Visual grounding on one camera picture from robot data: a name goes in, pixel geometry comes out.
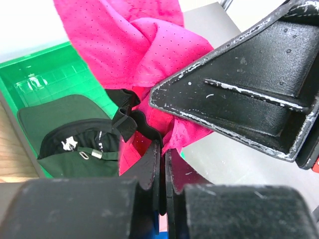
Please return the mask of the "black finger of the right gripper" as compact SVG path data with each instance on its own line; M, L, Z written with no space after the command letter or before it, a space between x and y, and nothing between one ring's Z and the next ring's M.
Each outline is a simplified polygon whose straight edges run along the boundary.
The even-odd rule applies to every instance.
M150 106L294 161L319 115L319 3L288 0L154 86Z

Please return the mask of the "blue cap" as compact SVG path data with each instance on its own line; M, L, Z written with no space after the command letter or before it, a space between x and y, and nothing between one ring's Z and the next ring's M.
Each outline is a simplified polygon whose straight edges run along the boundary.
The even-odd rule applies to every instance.
M156 239L168 239L168 232L159 232L159 234L156 235Z

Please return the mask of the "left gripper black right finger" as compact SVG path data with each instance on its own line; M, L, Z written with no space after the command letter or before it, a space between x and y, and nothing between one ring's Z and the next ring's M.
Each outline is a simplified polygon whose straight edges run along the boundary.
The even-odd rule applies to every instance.
M165 154L166 212L170 239L211 236L210 184L177 152Z

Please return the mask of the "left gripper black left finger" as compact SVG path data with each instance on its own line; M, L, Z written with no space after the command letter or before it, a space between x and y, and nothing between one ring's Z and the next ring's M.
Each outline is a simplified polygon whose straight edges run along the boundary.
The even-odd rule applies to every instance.
M145 154L122 176L137 181L130 221L131 234L158 234L161 147L154 140Z

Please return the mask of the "magenta cap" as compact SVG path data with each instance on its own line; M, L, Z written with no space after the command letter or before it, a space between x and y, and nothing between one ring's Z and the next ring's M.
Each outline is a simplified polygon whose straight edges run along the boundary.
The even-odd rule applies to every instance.
M105 89L137 94L163 151L182 150L210 134L188 120L154 109L150 90L213 50L184 27L176 0L56 0L54 6L78 54Z

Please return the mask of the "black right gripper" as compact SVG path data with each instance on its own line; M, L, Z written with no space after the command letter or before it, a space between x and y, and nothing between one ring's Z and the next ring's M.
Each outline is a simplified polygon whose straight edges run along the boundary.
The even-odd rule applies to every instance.
M318 166L319 158L319 118L317 117L312 129L305 139L297 157L296 164L300 169L309 170Z

